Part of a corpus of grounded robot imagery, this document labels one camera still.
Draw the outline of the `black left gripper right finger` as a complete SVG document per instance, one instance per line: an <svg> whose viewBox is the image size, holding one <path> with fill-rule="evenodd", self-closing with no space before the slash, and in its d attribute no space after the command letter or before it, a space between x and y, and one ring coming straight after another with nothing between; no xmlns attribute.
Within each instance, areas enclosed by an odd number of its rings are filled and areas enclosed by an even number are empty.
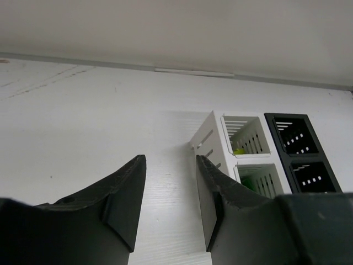
<svg viewBox="0 0 353 265"><path fill-rule="evenodd" d="M352 194L272 199L196 158L206 251L213 264L351 264Z"/></svg>

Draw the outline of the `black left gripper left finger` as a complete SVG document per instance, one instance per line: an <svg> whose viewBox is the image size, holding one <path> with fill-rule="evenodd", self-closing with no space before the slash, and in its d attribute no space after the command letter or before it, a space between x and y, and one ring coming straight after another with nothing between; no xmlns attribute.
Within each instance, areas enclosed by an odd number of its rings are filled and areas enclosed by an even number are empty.
<svg viewBox="0 0 353 265"><path fill-rule="evenodd" d="M128 264L135 249L146 157L53 204L1 199L2 264Z"/></svg>

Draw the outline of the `green lego plate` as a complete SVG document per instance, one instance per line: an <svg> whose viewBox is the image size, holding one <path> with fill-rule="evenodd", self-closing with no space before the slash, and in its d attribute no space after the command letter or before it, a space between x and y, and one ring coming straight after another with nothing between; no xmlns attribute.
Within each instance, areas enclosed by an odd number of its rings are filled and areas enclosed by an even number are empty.
<svg viewBox="0 0 353 265"><path fill-rule="evenodd" d="M244 185L248 189L250 189L252 191L255 191L254 184L253 184L252 180L249 177L241 178L240 182L241 182L242 185Z"/></svg>

